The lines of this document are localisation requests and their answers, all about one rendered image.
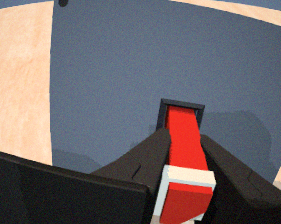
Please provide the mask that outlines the grey sloped panel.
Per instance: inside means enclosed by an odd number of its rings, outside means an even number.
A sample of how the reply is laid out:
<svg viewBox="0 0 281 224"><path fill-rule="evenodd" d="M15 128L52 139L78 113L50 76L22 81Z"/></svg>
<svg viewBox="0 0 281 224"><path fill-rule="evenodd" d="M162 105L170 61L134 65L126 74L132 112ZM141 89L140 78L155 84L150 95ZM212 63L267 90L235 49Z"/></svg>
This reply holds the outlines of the grey sloped panel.
<svg viewBox="0 0 281 224"><path fill-rule="evenodd" d="M54 0L51 161L91 173L165 128L168 105L272 183L281 26L173 0Z"/></svg>

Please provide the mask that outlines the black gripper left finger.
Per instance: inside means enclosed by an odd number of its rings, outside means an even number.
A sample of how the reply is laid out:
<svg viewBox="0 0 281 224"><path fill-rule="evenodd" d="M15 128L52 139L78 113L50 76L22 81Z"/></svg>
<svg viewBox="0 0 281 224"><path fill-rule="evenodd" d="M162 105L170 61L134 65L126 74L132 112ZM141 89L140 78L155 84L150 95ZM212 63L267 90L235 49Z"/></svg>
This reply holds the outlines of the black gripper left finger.
<svg viewBox="0 0 281 224"><path fill-rule="evenodd" d="M169 147L160 128L91 173L0 151L0 224L151 224Z"/></svg>

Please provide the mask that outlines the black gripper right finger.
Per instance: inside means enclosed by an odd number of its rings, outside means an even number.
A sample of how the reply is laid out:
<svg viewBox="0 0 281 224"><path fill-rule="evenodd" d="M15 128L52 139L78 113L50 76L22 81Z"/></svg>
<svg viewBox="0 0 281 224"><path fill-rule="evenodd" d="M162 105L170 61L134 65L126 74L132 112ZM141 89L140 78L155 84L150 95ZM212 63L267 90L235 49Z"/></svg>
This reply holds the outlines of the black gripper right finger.
<svg viewBox="0 0 281 224"><path fill-rule="evenodd" d="M208 135L199 135L216 185L203 220L193 224L281 224L281 189L258 176Z"/></svg>

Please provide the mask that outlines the red peg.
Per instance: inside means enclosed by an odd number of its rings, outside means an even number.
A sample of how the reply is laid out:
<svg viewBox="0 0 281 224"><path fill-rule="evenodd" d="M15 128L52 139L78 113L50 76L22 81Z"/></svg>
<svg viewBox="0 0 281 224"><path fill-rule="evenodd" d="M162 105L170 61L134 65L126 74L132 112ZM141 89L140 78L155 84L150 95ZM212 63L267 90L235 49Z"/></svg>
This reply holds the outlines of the red peg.
<svg viewBox="0 0 281 224"><path fill-rule="evenodd" d="M153 214L159 224L203 220L216 185L200 145L195 111L168 105L165 128L171 135L167 164L161 175Z"/></svg>

